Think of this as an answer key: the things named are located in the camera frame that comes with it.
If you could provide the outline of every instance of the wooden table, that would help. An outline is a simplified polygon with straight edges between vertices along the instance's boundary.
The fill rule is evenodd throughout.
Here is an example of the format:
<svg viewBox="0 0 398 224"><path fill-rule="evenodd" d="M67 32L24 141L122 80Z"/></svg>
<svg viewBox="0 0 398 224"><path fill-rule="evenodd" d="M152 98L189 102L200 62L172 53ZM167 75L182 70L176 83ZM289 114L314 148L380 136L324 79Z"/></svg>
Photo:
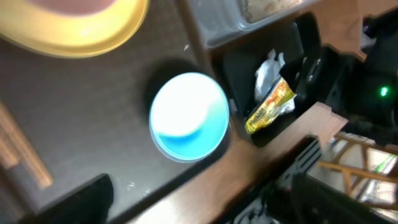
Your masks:
<svg viewBox="0 0 398 224"><path fill-rule="evenodd" d="M362 17L379 14L398 0L323 0L305 11L317 17L322 42L360 57ZM233 131L227 153L206 171L162 199L131 223L210 223L255 181L265 178L305 135L319 136L322 146L346 123L329 107L317 103L265 147L258 149Z"/></svg>

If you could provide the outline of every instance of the green led indicator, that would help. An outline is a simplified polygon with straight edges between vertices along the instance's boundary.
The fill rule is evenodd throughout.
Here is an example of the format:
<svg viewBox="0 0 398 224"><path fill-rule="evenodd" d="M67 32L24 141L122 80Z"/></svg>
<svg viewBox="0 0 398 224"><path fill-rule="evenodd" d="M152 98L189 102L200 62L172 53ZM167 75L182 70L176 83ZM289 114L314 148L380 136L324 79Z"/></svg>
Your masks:
<svg viewBox="0 0 398 224"><path fill-rule="evenodd" d="M381 96L386 96L387 93L388 93L388 88L387 87L381 88L381 91L380 91L380 95Z"/></svg>

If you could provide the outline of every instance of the light blue cup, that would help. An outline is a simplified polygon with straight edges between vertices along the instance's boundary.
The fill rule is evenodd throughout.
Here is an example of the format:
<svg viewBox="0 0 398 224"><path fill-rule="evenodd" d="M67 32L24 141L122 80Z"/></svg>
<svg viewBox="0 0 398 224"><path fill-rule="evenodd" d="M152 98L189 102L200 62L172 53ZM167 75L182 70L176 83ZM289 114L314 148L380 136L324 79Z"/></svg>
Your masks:
<svg viewBox="0 0 398 224"><path fill-rule="evenodd" d="M228 125L223 90L201 73L184 73L169 80L150 108L152 139L162 154L176 162L196 162L210 155Z"/></svg>

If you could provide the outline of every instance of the yellow bowl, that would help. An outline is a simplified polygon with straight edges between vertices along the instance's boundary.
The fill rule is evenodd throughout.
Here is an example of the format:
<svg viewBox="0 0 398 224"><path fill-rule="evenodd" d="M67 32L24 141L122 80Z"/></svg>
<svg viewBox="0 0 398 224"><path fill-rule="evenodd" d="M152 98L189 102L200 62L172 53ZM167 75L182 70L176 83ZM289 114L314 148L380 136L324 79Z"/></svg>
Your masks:
<svg viewBox="0 0 398 224"><path fill-rule="evenodd" d="M116 0L96 14L74 16L29 1L0 0L0 34L34 52L92 57L127 41L142 24L148 7L149 0Z"/></svg>

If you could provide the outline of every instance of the yellow wrapper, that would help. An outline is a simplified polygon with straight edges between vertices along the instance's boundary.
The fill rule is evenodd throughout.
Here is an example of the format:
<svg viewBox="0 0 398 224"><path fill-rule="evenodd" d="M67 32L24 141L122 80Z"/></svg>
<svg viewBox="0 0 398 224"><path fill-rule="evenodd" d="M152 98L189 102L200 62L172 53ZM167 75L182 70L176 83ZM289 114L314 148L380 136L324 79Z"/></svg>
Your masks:
<svg viewBox="0 0 398 224"><path fill-rule="evenodd" d="M280 112L280 106L294 97L294 92L287 82L281 78L272 92L246 121L244 128L249 134L271 124Z"/></svg>

